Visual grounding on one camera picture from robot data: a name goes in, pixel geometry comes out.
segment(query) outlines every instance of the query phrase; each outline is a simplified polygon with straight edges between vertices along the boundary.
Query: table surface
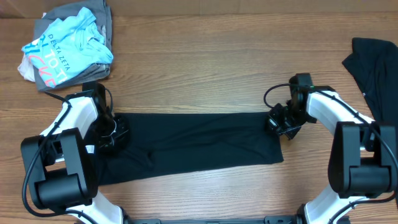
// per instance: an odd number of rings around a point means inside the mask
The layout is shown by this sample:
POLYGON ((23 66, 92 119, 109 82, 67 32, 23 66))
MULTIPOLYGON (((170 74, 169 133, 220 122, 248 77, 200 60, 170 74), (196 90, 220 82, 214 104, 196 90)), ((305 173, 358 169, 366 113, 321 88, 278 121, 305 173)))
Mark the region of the table surface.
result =
MULTIPOLYGON (((126 113, 267 111, 262 96, 269 87, 309 72, 314 84, 332 86, 371 116, 341 62, 352 51, 353 37, 398 43, 397 12, 115 17, 113 26, 114 62, 101 83, 112 91, 115 111, 126 113)), ((32 19, 0 20, 0 223, 73 223, 73 217, 33 217, 21 201, 20 143, 44 130, 61 108, 17 71, 33 27, 32 19)), ((288 98, 288 89, 281 88, 269 101, 288 98)), ((100 191, 133 218, 294 214, 328 184, 332 139, 320 123, 305 124, 293 141, 281 138, 280 164, 168 175, 100 191)), ((349 215, 352 223, 398 222, 395 202, 361 205, 349 215)))

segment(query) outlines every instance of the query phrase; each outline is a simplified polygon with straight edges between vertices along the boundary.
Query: black fabric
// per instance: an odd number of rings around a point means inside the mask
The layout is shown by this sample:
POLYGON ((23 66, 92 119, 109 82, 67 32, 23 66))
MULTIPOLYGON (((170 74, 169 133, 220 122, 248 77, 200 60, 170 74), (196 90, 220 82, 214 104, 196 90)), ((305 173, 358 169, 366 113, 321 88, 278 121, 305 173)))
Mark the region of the black fabric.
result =
POLYGON ((130 142, 116 155, 92 156, 100 185, 283 161, 279 137, 265 131, 267 113, 121 115, 130 142))
POLYGON ((398 126, 397 46, 385 40, 353 38, 353 53, 343 65, 354 76, 374 119, 398 126))

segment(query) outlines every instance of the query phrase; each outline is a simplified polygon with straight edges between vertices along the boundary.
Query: light blue t-shirt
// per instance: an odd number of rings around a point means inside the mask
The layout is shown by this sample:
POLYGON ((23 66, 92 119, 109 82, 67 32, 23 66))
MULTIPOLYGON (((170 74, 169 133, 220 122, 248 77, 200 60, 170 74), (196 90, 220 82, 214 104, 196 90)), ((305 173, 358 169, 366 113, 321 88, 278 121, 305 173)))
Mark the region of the light blue t-shirt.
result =
POLYGON ((55 87, 77 76, 92 63, 112 63, 113 55, 104 45, 95 20, 83 7, 77 16, 56 19, 39 39, 22 48, 47 86, 55 87))

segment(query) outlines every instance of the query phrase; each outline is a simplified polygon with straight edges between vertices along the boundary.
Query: clothing pile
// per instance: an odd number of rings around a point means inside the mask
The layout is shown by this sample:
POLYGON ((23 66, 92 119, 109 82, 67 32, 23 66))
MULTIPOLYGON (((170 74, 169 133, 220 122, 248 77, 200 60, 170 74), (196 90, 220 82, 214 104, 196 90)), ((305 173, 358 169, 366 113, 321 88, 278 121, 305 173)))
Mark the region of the clothing pile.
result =
POLYGON ((56 7, 35 21, 18 71, 39 91, 107 77, 113 61, 112 18, 105 0, 56 7))

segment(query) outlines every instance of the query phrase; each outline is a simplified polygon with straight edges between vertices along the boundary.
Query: wood grain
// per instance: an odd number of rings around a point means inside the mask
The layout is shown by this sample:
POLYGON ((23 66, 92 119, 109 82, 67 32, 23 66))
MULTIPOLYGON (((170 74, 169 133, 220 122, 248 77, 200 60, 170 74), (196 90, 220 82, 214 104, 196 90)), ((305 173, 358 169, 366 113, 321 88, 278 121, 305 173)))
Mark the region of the wood grain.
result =
MULTIPOLYGON (((0 223, 72 223, 71 217, 38 219, 21 202, 24 177, 20 143, 58 115, 60 102, 25 81, 16 70, 30 42, 32 19, 0 20, 0 223)), ((398 13, 266 14, 115 17, 114 63, 101 81, 117 112, 235 113, 267 111, 271 86, 310 72, 316 85, 331 85, 371 116, 341 61, 353 37, 398 43, 398 13)), ((56 91, 66 95, 80 86, 56 91)), ((284 102, 286 89, 270 103, 284 102)), ((285 162, 168 175, 100 187, 133 218, 259 218, 292 214, 327 185, 332 136, 306 124, 293 141, 281 138, 285 162)), ((352 223, 397 223, 394 203, 362 205, 352 223)))
MULTIPOLYGON (((0 0, 0 5, 6 2, 5 6, 11 6, 4 7, 3 14, 41 18, 43 12, 77 1, 79 0, 0 0)), ((111 6, 113 16, 398 11, 396 0, 106 0, 106 2, 111 6)))

